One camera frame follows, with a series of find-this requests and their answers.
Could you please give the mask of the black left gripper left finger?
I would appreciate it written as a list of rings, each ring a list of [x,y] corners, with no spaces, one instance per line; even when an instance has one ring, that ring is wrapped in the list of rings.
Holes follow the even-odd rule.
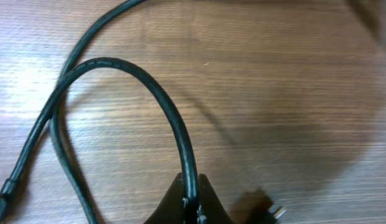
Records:
[[[157,209],[144,224],[181,224],[184,221],[184,186],[182,174],[178,173]]]

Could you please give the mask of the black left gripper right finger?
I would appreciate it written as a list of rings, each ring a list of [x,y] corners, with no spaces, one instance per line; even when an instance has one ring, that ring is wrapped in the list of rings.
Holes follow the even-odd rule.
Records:
[[[233,224],[223,208],[208,178],[199,174],[200,213],[199,221],[205,224]]]

